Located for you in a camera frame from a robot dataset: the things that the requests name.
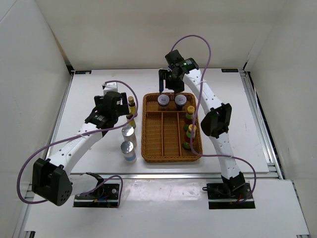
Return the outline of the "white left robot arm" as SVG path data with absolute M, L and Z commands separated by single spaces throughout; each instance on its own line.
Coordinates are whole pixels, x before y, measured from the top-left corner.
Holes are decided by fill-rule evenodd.
M 103 195 L 103 178 L 86 172 L 78 178 L 70 174 L 84 154 L 114 128 L 120 116 L 129 114 L 126 93 L 108 91 L 95 96 L 95 107 L 85 119 L 75 139 L 68 141 L 48 159 L 38 159 L 33 164 L 32 191 L 45 200 L 63 205 L 71 196 L 88 193 L 92 198 Z

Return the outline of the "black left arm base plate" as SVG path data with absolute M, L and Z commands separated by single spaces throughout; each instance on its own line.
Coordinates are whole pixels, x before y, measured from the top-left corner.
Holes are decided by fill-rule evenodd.
M 88 185 L 81 193 L 75 194 L 73 207 L 75 208 L 118 208 L 121 203 L 123 179 L 119 175 L 103 178 L 98 174 L 87 172 L 80 178 Z

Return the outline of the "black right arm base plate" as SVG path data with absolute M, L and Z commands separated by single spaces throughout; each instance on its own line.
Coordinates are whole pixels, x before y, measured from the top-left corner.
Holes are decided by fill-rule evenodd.
M 248 182 L 234 192 L 230 192 L 224 183 L 207 183 L 202 190 L 207 192 L 210 210 L 256 208 Z

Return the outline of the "yellow-cap red sauce bottle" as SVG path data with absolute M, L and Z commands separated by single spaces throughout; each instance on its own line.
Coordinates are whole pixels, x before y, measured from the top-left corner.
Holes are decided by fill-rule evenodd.
M 184 130 L 187 131 L 188 127 L 193 123 L 193 118 L 195 114 L 195 107 L 194 106 L 188 106 L 186 109 L 186 114 L 184 118 Z

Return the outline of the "dark silver-lid sauce jar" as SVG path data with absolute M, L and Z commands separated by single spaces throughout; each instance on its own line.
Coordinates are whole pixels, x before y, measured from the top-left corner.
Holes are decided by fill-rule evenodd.
M 169 104 L 169 96 L 166 94 L 160 94 L 158 96 L 158 110 L 159 111 L 168 111 L 168 104 Z

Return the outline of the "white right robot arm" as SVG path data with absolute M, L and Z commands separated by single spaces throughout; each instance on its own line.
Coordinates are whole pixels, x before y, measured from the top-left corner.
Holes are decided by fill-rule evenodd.
M 229 103 L 223 103 L 211 90 L 203 79 L 198 64 L 193 58 L 184 59 L 178 50 L 169 52 L 165 59 L 167 69 L 160 69 L 159 92 L 164 89 L 172 90 L 175 94 L 185 90 L 187 85 L 197 99 L 200 99 L 205 117 L 201 121 L 201 130 L 209 137 L 216 153 L 221 169 L 223 181 L 223 194 L 228 198 L 234 198 L 240 193 L 245 184 L 244 176 L 233 159 L 233 152 L 229 142 L 229 124 L 232 107 Z

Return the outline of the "yellow-label cork bottle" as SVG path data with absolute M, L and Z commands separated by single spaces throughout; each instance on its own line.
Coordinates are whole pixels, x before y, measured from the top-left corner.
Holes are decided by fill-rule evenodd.
M 134 129 L 136 128 L 136 122 L 134 120 L 135 116 L 132 112 L 130 112 L 127 116 L 126 119 L 129 122 L 129 125 L 132 126 Z
M 128 106 L 129 106 L 130 113 L 134 116 L 137 116 L 136 103 L 135 103 L 134 98 L 132 96 L 128 97 Z

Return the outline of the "silver-lid spice jar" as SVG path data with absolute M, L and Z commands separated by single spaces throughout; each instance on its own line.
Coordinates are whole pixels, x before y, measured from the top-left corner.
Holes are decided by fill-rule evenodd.
M 126 125 L 121 130 L 122 136 L 125 141 L 132 142 L 134 147 L 137 147 L 137 138 L 135 135 L 135 130 L 131 125 Z
M 123 141 L 120 145 L 125 161 L 134 163 L 137 160 L 134 145 L 131 141 Z

